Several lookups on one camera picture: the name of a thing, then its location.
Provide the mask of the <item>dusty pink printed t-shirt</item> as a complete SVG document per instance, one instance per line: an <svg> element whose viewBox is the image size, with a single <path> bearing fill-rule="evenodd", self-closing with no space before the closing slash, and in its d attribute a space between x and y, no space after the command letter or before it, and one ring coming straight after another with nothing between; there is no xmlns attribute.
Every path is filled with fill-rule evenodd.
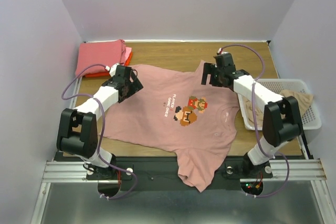
<svg viewBox="0 0 336 224"><path fill-rule="evenodd" d="M110 107L104 137L175 153L182 182L204 191L236 136L236 93L203 85L203 65L193 72L134 68L143 88Z"/></svg>

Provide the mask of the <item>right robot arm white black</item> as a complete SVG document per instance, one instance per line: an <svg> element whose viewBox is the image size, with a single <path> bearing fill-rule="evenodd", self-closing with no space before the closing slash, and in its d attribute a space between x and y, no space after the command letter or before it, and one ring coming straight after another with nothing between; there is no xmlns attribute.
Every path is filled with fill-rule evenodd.
<svg viewBox="0 0 336 224"><path fill-rule="evenodd" d="M303 134L299 104L295 97L283 97L257 82L247 71L237 70L232 55L216 55L215 63L204 63L201 84L229 88L252 102L263 113L262 137L243 157L241 170L253 177L284 145Z"/></svg>

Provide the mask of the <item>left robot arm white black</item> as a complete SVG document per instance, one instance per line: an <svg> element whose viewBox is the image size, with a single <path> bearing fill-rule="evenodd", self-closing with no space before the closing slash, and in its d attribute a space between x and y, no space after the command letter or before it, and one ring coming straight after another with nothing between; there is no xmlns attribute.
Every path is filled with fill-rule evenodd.
<svg viewBox="0 0 336 224"><path fill-rule="evenodd" d="M123 102L143 88L138 72L118 63L105 66L110 78L88 100L73 109L64 109L60 116L57 150L74 155L84 161L89 175L98 172L106 179L116 174L136 175L130 168L119 168L116 157L101 147L103 132L98 132L97 121L105 120L105 112L113 105Z"/></svg>

